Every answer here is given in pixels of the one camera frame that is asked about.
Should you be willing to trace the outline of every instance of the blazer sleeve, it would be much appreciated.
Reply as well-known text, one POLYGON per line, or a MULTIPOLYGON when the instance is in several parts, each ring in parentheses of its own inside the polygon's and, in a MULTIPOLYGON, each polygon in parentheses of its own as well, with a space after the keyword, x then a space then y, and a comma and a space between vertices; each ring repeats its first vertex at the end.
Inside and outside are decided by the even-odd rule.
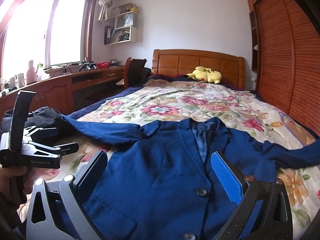
POLYGON ((300 169, 320 164, 320 140, 297 150, 265 141, 262 154, 279 168, 300 169))
POLYGON ((111 145, 135 143, 147 137, 137 124, 78 122, 65 115, 62 117, 77 131, 101 143, 111 145))

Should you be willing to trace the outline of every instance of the wooden wardrobe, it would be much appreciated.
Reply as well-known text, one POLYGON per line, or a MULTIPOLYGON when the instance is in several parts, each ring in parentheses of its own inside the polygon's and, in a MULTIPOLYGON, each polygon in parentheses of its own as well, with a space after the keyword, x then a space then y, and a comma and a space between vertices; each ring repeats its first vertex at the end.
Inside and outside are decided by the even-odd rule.
POLYGON ((257 90, 320 135, 320 37, 294 0, 248 0, 259 46, 257 90))

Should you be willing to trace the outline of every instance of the wooden chair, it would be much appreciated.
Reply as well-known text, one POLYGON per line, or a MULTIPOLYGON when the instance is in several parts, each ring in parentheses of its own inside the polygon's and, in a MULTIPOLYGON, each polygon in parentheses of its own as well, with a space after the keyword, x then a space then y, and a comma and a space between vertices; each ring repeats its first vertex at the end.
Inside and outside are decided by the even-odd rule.
POLYGON ((144 66, 146 59, 128 58, 124 66, 124 88, 133 87, 143 79, 144 66))

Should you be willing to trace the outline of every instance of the curtain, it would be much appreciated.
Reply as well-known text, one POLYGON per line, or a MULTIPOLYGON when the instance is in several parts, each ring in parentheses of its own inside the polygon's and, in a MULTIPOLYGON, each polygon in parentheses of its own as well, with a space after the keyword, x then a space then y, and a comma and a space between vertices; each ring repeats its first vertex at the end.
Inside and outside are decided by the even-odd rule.
POLYGON ((98 21, 108 20, 108 16, 107 16, 108 7, 113 5, 113 0, 100 0, 98 3, 101 6, 101 11, 99 14, 98 21))

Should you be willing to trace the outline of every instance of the floral bedspread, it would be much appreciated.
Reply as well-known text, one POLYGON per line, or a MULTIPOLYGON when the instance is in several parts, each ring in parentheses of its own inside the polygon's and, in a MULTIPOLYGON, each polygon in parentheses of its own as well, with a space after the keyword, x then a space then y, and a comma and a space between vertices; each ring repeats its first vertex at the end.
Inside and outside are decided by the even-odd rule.
MULTIPOLYGON (((284 112, 257 100, 249 91, 234 91, 201 82, 151 79, 143 89, 106 101, 78 121, 145 125, 155 120, 180 121, 189 117, 198 122, 218 117, 227 127, 246 131, 257 141, 268 140, 287 149, 301 148, 315 141, 284 112)), ((47 181, 60 180, 67 174, 74 174, 98 149, 109 150, 108 146, 97 145, 84 136, 66 140, 78 142, 79 151, 64 156, 59 171, 41 171, 39 177, 47 181)), ((320 208, 320 171, 318 167, 278 170, 278 176, 287 189, 294 239, 298 239, 320 208)), ((21 208, 21 217, 25 208, 21 208)))

